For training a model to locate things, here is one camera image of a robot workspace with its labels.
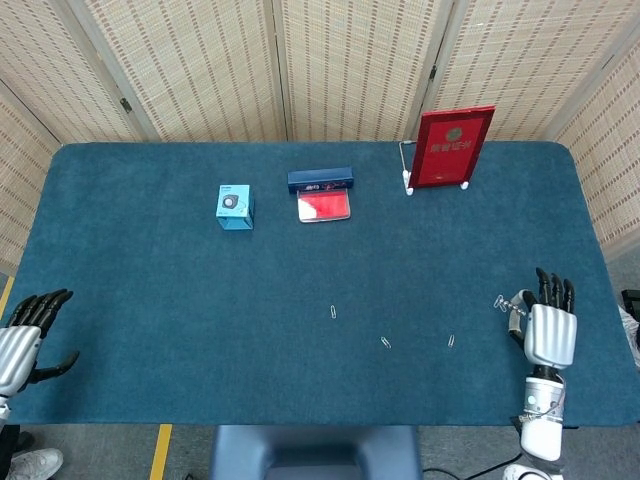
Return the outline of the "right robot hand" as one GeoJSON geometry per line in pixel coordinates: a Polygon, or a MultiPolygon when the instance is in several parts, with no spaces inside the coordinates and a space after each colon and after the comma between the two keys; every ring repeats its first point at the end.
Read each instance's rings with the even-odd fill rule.
{"type": "Polygon", "coordinates": [[[532,376],[558,382],[572,365],[577,338],[575,290],[568,279],[536,269],[537,293],[523,289],[495,305],[509,314],[509,336],[533,366],[532,376]]]}

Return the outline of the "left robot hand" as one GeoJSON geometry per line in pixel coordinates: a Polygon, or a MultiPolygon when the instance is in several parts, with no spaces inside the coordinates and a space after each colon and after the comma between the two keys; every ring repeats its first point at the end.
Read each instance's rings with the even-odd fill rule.
{"type": "Polygon", "coordinates": [[[80,356],[72,351],[61,363],[38,368],[37,361],[61,307],[74,292],[59,289],[23,299],[1,328],[1,397],[9,399],[28,385],[60,377],[68,372],[80,356]]]}

